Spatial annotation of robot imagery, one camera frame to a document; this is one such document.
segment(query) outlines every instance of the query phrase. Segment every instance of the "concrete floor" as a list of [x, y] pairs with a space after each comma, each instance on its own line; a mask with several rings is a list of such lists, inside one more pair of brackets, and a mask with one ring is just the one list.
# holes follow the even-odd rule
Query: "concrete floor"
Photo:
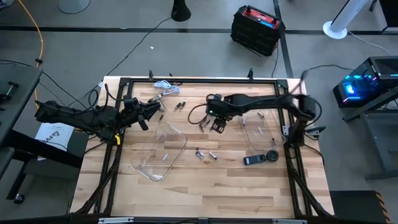
[[[345, 2], [280, 0], [279, 6], [287, 29], [321, 30], [322, 24], [332, 20]], [[91, 1], [87, 10], [74, 15], [59, 12], [54, 0], [30, 0], [25, 4], [40, 26], [152, 28], [170, 16], [172, 0], [120, 0], [117, 4], [96, 0]], [[274, 14], [271, 0], [187, 0], [187, 4], [192, 11], [189, 21], [169, 20], [160, 28], [211, 30], [200, 33], [154, 32], [111, 75], [147, 75], [151, 69], [156, 75], [172, 73], [182, 77], [245, 77], [249, 69], [253, 68], [255, 77], [271, 76], [276, 53], [271, 57], [258, 57], [234, 43], [228, 33], [214, 33], [215, 29], [230, 29], [233, 14], [245, 4]], [[368, 11], [368, 6], [350, 24], [351, 30], [381, 30], [375, 22], [375, 15]], [[16, 2], [0, 13], [0, 25], [31, 26], [31, 23]], [[1, 31], [0, 34], [0, 59], [34, 63], [40, 49], [36, 32]], [[44, 32], [43, 35], [45, 52], [42, 68], [64, 89], [75, 97], [80, 97], [94, 87], [145, 33]], [[398, 35], [361, 37], [385, 47], [392, 55], [398, 54]], [[295, 34], [286, 35], [286, 43], [295, 78], [303, 70], [317, 65], [334, 63], [356, 68], [367, 57], [385, 55], [382, 50], [366, 45], [352, 36], [332, 40], [324, 35]], [[345, 75], [346, 72], [338, 68], [321, 68], [311, 71], [306, 79], [307, 91], [323, 107], [318, 124], [327, 127], [321, 136], [320, 149], [325, 156], [329, 188], [377, 190], [384, 197], [391, 221], [398, 222], [398, 179], [377, 182], [364, 180], [365, 175], [377, 172], [374, 151], [369, 148], [368, 139], [358, 137], [358, 131], [363, 131], [361, 124], [355, 121], [346, 124], [341, 120], [342, 113], [331, 89]], [[281, 50], [275, 77], [287, 77]], [[65, 103], [72, 102], [46, 77], [42, 77], [41, 82]], [[38, 92], [40, 101], [54, 99], [41, 86], [38, 87]], [[31, 99], [14, 128], [34, 136], [40, 125], [34, 119], [34, 112]], [[13, 162], [0, 180], [1, 198], [5, 198], [20, 166], [18, 162]], [[75, 184], [76, 180], [29, 176], [21, 189], [27, 196], [26, 201], [22, 205], [14, 205], [10, 201], [0, 200], [0, 217], [12, 219], [62, 215], [73, 195]]]

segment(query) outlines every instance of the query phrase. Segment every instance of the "black storage box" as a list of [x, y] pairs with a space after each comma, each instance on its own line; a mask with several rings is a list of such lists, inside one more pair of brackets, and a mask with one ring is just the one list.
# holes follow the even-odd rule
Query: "black storage box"
[[243, 6], [234, 15], [231, 38], [265, 56], [272, 55], [280, 38], [282, 22], [252, 6]]

